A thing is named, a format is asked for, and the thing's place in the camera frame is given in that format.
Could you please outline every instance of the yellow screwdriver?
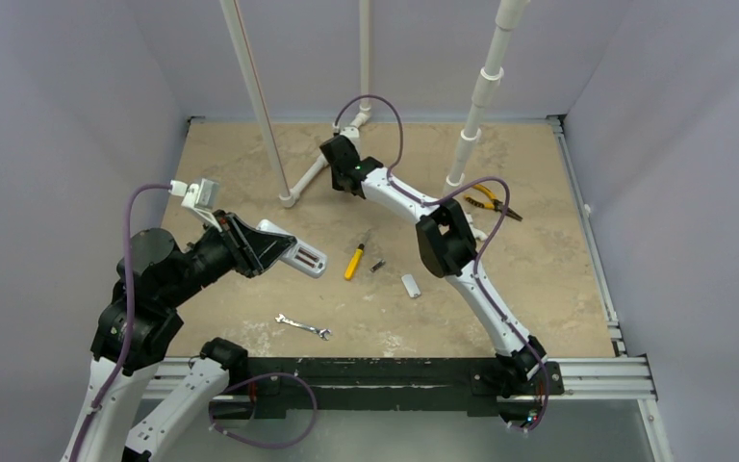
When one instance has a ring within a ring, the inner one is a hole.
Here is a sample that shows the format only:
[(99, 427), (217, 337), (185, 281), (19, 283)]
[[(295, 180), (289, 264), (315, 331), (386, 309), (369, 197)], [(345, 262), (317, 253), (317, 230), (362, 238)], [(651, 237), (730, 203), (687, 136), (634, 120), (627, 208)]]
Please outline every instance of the yellow screwdriver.
[(355, 269), (358, 268), (358, 262), (361, 261), (361, 257), (364, 255), (364, 246), (370, 238), (370, 231), (367, 231), (367, 234), (364, 235), (364, 239), (357, 247), (355, 247), (355, 253), (352, 254), (352, 258), (349, 260), (349, 265), (346, 266), (344, 279), (347, 281), (352, 280), (352, 276), (355, 275)]

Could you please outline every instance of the silver wrench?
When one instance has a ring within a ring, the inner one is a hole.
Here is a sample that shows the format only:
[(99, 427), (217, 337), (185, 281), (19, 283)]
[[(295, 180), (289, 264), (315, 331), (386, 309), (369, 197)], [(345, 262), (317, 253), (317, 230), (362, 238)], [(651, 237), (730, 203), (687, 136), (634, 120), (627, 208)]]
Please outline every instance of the silver wrench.
[(321, 337), (322, 340), (330, 340), (327, 338), (328, 335), (333, 335), (332, 332), (330, 332), (330, 329), (318, 329), (313, 327), (312, 325), (302, 324), (301, 322), (293, 321), (291, 319), (285, 318), (285, 315), (279, 313), (279, 316), (276, 317), (276, 322), (284, 323), (292, 325), (293, 327), (298, 327), (299, 329), (304, 329), (310, 332), (313, 332), (314, 334)]

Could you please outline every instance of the floor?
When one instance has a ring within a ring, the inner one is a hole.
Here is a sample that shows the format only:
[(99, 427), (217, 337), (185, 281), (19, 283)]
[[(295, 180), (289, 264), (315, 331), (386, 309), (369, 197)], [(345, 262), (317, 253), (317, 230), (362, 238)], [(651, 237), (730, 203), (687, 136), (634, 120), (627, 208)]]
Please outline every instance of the floor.
[[(407, 124), (404, 160), (395, 176), (429, 195), (440, 194), (459, 124)], [(467, 178), (502, 176), (512, 208), (523, 222), (507, 220), (483, 258), (489, 276), (520, 321), (552, 357), (612, 357), (613, 347), (582, 236), (568, 178), (548, 125), (492, 124), (469, 161)], [(312, 164), (328, 124), (276, 124), (274, 132), (292, 185)], [(362, 127), (362, 155), (388, 165), (397, 152), (394, 125)], [(215, 336), (247, 347), (252, 356), (451, 357), (493, 354), (471, 309), (420, 262), (414, 227), (373, 203), (331, 189), (323, 171), (291, 209), (278, 187), (250, 123), (194, 123), (177, 178), (205, 176), (221, 183), (217, 207), (255, 225), (268, 218), (328, 255), (327, 273), (310, 279), (284, 265), (245, 279), (230, 274), (180, 307), (185, 326), (169, 355), (192, 356)], [(495, 214), (464, 203), (474, 225), (487, 230)], [(169, 204), (163, 227), (180, 245), (201, 225)], [(352, 281), (344, 269), (371, 230)], [(370, 266), (383, 258), (378, 272)], [(400, 276), (411, 273), (422, 296), (411, 299)], [(333, 331), (329, 342), (278, 324), (277, 314)]]

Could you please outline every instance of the yellow screwdriver handle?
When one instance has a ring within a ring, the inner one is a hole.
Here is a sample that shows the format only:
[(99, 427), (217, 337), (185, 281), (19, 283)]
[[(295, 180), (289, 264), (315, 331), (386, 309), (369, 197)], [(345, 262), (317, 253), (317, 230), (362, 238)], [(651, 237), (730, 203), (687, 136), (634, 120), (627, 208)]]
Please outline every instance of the yellow screwdriver handle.
[(361, 256), (364, 255), (364, 245), (358, 244), (358, 248), (355, 249), (355, 253), (352, 254), (352, 259), (349, 261), (349, 265), (346, 267), (344, 272), (344, 279), (347, 281), (352, 279), (355, 274), (355, 269), (358, 268), (358, 262), (361, 261)]

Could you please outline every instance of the pliers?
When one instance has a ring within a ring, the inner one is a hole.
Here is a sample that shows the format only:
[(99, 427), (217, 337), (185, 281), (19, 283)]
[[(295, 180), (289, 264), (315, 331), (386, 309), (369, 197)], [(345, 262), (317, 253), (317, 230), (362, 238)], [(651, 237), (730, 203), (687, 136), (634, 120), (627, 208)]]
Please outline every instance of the pliers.
[[(480, 191), (481, 193), (486, 194), (486, 197), (489, 198), (489, 202), (480, 202), (479, 200), (474, 199), (473, 197), (469, 196), (468, 194), (464, 195), (463, 198), (466, 199), (466, 202), (469, 202), (474, 207), (479, 207), (481, 209), (486, 210), (494, 210), (495, 212), (502, 213), (502, 206), (504, 205), (501, 200), (497, 199), (497, 195), (492, 192), (492, 190), (486, 188), (483, 185), (474, 185), (472, 188), (475, 188), (476, 190)], [(505, 215), (511, 219), (515, 219), (516, 221), (522, 221), (522, 217), (517, 212), (511, 210), (511, 207), (509, 207), (505, 211)]]

